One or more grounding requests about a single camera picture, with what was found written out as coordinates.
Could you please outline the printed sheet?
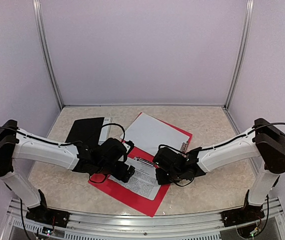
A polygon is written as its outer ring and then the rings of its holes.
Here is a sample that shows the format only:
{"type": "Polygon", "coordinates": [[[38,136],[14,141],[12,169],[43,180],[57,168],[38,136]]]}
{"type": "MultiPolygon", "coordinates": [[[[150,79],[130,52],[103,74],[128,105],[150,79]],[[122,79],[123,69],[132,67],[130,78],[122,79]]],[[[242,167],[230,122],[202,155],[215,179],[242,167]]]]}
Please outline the printed sheet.
{"type": "Polygon", "coordinates": [[[146,161],[137,158],[128,158],[128,164],[135,168],[134,174],[127,183],[120,181],[120,185],[131,192],[153,201],[160,190],[160,185],[156,179],[156,168],[146,161]]]}

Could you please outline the black clip folder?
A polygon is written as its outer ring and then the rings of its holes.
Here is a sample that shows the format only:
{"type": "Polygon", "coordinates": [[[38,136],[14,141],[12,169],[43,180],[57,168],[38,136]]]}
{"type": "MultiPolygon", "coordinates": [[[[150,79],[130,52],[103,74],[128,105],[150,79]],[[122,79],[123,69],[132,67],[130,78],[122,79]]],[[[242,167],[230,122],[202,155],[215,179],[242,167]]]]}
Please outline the black clip folder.
{"type": "Polygon", "coordinates": [[[89,148],[101,145],[108,139],[111,128],[110,125],[102,126],[111,122],[111,117],[77,119],[73,122],[65,142],[82,141],[89,148]]]}

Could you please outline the white paper sheet underneath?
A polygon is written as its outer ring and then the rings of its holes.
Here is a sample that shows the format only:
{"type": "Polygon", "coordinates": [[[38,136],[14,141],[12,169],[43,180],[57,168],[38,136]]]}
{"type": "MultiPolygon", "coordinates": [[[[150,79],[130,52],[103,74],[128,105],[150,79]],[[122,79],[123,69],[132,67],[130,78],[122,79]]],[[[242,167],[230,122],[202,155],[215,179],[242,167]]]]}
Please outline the white paper sheet underneath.
{"type": "Polygon", "coordinates": [[[182,143],[187,140],[190,142],[192,137],[191,133],[143,112],[121,136],[151,156],[156,155],[159,145],[167,145],[180,151],[182,143]]]}

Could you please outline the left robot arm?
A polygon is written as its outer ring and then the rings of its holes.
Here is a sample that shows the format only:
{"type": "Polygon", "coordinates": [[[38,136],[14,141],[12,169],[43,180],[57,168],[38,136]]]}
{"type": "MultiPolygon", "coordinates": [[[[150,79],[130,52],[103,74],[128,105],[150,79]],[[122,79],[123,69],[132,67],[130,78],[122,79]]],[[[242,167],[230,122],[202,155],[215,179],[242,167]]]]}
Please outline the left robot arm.
{"type": "Polygon", "coordinates": [[[105,179],[112,176],[127,183],[135,173],[135,167],[126,163],[134,146],[132,141],[112,137],[94,147],[80,139],[53,141],[19,128],[17,121],[10,119],[0,126],[0,179],[35,217],[46,223],[53,212],[42,191],[20,172],[17,160],[50,164],[90,177],[95,174],[105,179]]]}

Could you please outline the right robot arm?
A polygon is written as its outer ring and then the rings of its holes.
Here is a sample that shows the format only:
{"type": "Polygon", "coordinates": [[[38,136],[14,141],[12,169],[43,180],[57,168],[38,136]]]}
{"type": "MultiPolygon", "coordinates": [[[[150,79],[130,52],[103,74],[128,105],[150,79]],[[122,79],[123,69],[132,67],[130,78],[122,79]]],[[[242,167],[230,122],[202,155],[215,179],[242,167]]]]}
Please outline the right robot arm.
{"type": "Polygon", "coordinates": [[[249,158],[262,158],[262,166],[248,191],[247,204],[238,211],[238,218],[249,222],[258,213],[279,176],[285,173],[285,133],[263,118],[243,133],[209,147],[198,147],[186,153],[161,145],[152,162],[156,165],[159,185],[193,181],[197,177],[249,158]]]}

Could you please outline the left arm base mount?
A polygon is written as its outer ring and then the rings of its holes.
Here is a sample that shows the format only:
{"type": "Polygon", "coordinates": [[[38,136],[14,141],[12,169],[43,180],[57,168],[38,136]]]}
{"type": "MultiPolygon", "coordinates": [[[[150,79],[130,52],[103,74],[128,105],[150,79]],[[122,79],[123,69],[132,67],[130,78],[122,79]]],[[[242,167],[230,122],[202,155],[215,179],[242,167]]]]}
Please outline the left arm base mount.
{"type": "Polygon", "coordinates": [[[43,192],[39,189],[40,205],[27,208],[26,218],[38,223],[51,225],[52,227],[66,228],[70,213],[64,210],[49,208],[43,192]]]}

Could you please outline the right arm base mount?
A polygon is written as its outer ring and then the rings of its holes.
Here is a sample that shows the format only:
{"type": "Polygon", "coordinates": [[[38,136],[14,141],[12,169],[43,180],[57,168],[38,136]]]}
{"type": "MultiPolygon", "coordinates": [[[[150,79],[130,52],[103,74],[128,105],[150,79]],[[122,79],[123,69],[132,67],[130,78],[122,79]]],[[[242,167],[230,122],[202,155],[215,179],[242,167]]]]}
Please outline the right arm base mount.
{"type": "Polygon", "coordinates": [[[249,192],[248,190],[245,195],[242,207],[225,210],[220,213],[225,228],[262,220],[265,217],[262,205],[254,206],[249,204],[249,192]]]}

